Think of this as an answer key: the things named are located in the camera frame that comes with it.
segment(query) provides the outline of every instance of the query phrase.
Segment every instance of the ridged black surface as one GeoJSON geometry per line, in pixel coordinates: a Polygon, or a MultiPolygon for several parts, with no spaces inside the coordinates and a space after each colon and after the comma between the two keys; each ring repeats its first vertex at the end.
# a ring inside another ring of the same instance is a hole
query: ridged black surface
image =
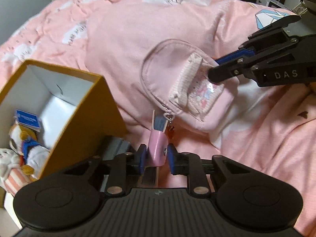
{"type": "Polygon", "coordinates": [[[23,229],[18,237],[301,237],[294,229],[254,233],[223,218],[206,199],[185,189],[132,189],[125,197],[109,199],[100,213],[76,229],[58,233],[23,229]]]}

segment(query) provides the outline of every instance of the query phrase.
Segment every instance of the metal bolt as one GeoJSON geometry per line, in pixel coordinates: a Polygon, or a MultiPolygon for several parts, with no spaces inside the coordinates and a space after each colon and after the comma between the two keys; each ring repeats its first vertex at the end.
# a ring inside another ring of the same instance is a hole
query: metal bolt
{"type": "Polygon", "coordinates": [[[106,190],[109,194],[119,194],[123,189],[119,186],[111,186],[106,190]]]}
{"type": "Polygon", "coordinates": [[[199,187],[195,187],[193,191],[196,194],[203,195],[203,194],[207,194],[209,192],[209,189],[204,186],[199,186],[199,187]]]}

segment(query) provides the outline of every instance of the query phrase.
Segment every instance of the pink card holder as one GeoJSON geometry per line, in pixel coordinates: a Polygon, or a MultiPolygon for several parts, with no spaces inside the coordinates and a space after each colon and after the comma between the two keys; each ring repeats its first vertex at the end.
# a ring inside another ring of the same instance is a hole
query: pink card holder
{"type": "Polygon", "coordinates": [[[148,159],[146,166],[163,166],[166,161],[168,137],[164,132],[151,129],[148,141],[148,159]]]}

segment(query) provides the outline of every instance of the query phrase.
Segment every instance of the orange charm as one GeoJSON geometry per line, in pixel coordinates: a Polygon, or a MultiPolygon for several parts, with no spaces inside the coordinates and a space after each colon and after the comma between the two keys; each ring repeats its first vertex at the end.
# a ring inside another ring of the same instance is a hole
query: orange charm
{"type": "Polygon", "coordinates": [[[169,140],[172,140],[172,138],[174,137],[174,126],[172,124],[168,126],[167,136],[169,140]]]}

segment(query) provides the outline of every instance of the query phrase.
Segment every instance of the zipper pull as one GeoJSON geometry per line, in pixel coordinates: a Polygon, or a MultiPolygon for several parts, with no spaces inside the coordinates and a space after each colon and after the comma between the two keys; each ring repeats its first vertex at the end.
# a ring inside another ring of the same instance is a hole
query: zipper pull
{"type": "Polygon", "coordinates": [[[165,113],[163,115],[169,122],[167,126],[167,130],[166,130],[166,134],[167,134],[168,139],[171,141],[174,137],[174,126],[172,124],[172,121],[174,120],[174,114],[165,113]]]}

